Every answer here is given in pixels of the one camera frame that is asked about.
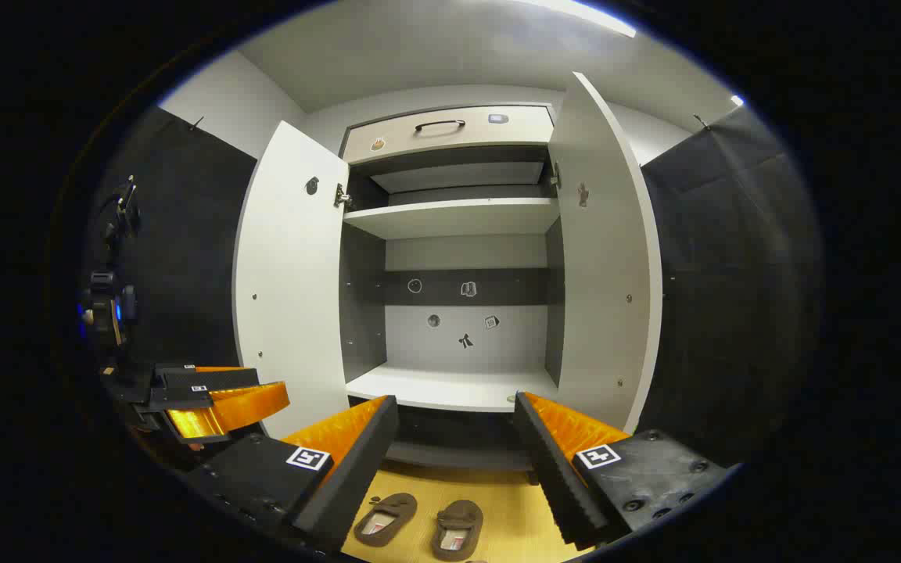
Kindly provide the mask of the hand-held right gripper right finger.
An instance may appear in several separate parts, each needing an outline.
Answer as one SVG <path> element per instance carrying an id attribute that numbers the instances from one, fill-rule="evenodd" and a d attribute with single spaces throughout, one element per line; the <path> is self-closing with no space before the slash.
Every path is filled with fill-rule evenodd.
<path id="1" fill-rule="evenodd" d="M 536 393 L 514 425 L 565 542 L 583 550 L 655 528 L 732 474 L 668 432 L 626 434 Z"/>

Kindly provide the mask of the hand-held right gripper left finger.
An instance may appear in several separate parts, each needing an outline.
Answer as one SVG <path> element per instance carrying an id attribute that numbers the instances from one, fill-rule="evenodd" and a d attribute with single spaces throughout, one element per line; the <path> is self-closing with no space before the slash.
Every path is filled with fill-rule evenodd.
<path id="1" fill-rule="evenodd" d="M 396 398 L 379 396 L 289 439 L 240 439 L 183 481 L 211 508 L 276 543 L 336 552 L 397 427 Z"/>

